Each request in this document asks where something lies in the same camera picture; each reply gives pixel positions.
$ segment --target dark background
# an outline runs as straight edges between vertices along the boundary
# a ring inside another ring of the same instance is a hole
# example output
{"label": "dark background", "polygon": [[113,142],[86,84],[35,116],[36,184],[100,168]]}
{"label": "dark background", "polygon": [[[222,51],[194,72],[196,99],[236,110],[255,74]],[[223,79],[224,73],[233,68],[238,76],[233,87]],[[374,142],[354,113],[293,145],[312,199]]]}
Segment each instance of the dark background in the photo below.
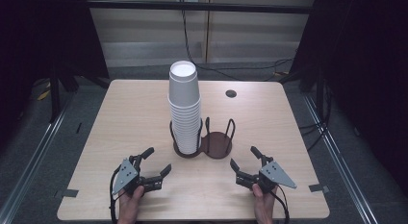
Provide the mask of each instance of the dark background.
{"label": "dark background", "polygon": [[13,132],[35,80],[51,67],[65,87],[74,75],[109,78],[88,9],[0,0],[0,144]]}
{"label": "dark background", "polygon": [[292,72],[319,73],[408,194],[408,0],[316,0]]}

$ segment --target white wall panel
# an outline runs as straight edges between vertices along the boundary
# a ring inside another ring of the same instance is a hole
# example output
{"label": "white wall panel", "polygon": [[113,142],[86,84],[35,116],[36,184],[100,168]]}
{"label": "white wall panel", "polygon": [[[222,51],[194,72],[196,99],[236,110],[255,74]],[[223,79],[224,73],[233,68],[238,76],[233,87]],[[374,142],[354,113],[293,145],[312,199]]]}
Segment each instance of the white wall panel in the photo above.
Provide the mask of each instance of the white wall panel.
{"label": "white wall panel", "polygon": [[[312,6],[314,0],[199,1]],[[91,9],[91,14],[108,66],[187,59],[181,12]],[[196,62],[273,62],[290,58],[300,42],[307,18],[304,14],[210,12],[208,16],[207,12],[186,12],[191,55]]]}

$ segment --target finger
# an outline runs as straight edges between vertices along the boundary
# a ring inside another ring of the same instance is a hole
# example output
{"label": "finger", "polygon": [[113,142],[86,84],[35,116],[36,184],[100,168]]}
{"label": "finger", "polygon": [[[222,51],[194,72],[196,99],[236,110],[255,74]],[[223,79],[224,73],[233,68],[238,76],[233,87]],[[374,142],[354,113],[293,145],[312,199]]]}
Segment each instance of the finger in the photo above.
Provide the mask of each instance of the finger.
{"label": "finger", "polygon": [[138,186],[133,192],[133,198],[139,201],[139,199],[141,199],[141,197],[143,196],[143,192],[144,192],[144,187]]}
{"label": "finger", "polygon": [[[277,187],[275,187],[271,193],[276,194],[276,189]],[[275,203],[275,197],[272,196],[272,194],[268,193],[268,194],[264,194],[264,200],[265,200],[265,204],[268,207],[273,207],[274,203]]]}
{"label": "finger", "polygon": [[131,199],[129,194],[124,189],[121,189],[119,191],[118,196],[119,196],[119,202],[125,202],[125,201],[129,201],[129,199]]}
{"label": "finger", "polygon": [[258,186],[258,184],[252,185],[252,190],[255,194],[255,197],[257,198],[262,198],[264,196],[264,193],[262,192],[261,188]]}
{"label": "finger", "polygon": [[278,190],[278,186],[275,186],[275,187],[273,188],[272,192],[273,192],[274,194],[276,194],[276,190]]}

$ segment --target white paper cup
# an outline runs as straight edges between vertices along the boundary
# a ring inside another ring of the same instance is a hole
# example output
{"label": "white paper cup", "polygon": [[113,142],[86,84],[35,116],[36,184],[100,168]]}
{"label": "white paper cup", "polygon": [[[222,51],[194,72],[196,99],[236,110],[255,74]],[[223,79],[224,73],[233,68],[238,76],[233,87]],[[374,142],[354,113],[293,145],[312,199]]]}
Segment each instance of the white paper cup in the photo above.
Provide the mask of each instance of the white paper cup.
{"label": "white paper cup", "polygon": [[191,62],[174,63],[169,72],[168,100],[175,107],[195,105],[200,99],[197,72]]}
{"label": "white paper cup", "polygon": [[193,105],[190,105],[190,106],[187,106],[187,107],[180,107],[180,106],[177,106],[176,104],[172,103],[170,101],[169,97],[170,97],[170,95],[168,94],[168,96],[167,96],[168,103],[170,104],[171,108],[173,110],[175,110],[175,111],[180,111],[180,112],[191,111],[191,110],[195,110],[196,108],[200,107],[200,105],[201,105],[201,102],[200,102],[201,98],[198,98],[198,100]]}
{"label": "white paper cup", "polygon": [[182,115],[182,114],[178,114],[178,113],[171,113],[171,119],[177,123],[181,122],[181,123],[186,123],[189,121],[195,121],[197,118],[200,117],[200,112],[196,112],[190,115]]}
{"label": "white paper cup", "polygon": [[174,126],[174,132],[179,137],[191,137],[196,136],[200,125],[191,125],[191,126]]}
{"label": "white paper cup", "polygon": [[190,110],[184,110],[184,111],[180,111],[180,110],[170,107],[170,110],[172,114],[183,115],[183,116],[193,115],[201,111],[199,106],[196,108],[192,108]]}
{"label": "white paper cup", "polygon": [[[197,135],[195,135],[194,139],[189,138],[186,139],[185,137],[178,137],[174,134],[174,138],[176,139],[178,150],[186,155],[193,154],[197,151]],[[201,145],[201,137],[198,140],[198,148]]]}

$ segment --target table top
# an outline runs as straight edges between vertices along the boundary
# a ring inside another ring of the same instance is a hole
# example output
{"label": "table top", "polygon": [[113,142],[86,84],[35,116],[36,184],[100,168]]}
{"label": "table top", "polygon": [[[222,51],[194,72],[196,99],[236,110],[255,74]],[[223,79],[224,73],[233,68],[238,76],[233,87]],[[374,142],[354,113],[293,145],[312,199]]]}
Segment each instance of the table top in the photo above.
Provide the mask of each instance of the table top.
{"label": "table top", "polygon": [[[254,196],[236,185],[233,158],[241,171],[257,174],[261,162],[250,152],[256,146],[274,159],[297,184],[283,187],[291,218],[324,218],[329,210],[297,128],[283,87],[278,83],[199,81],[201,117],[211,118],[210,131],[225,132],[233,118],[236,132],[229,156],[214,160],[204,153],[184,159],[173,149],[169,131],[168,81],[115,80],[102,103],[65,197],[58,210],[61,220],[109,220],[109,183],[123,158],[154,147],[141,162],[141,176],[158,176],[169,163],[171,172],[161,190],[146,193],[138,220],[253,220]],[[235,98],[225,92],[233,89]],[[276,202],[274,218],[284,218]]]}

